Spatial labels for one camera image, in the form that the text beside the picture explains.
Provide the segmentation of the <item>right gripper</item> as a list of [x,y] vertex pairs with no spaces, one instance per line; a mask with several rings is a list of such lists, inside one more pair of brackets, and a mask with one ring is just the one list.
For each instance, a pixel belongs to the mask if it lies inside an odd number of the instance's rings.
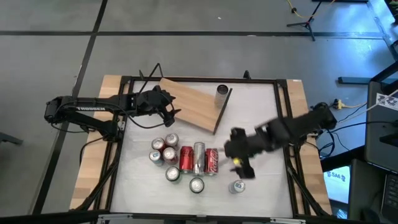
[[254,169],[250,165],[249,158],[259,152],[259,148],[254,144],[254,136],[247,137],[243,128],[232,128],[230,139],[224,144],[224,148],[219,148],[219,152],[224,152],[230,158],[234,167],[230,172],[235,172],[240,179],[254,179],[256,177]]

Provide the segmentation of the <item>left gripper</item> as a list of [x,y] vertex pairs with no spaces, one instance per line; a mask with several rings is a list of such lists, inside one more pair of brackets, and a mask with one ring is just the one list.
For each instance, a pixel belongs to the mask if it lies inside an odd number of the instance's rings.
[[134,99],[134,113],[136,116],[160,113],[164,115],[165,127],[170,127],[175,122],[175,115],[181,109],[167,111],[167,99],[173,101],[175,97],[167,90],[149,90],[136,95]]

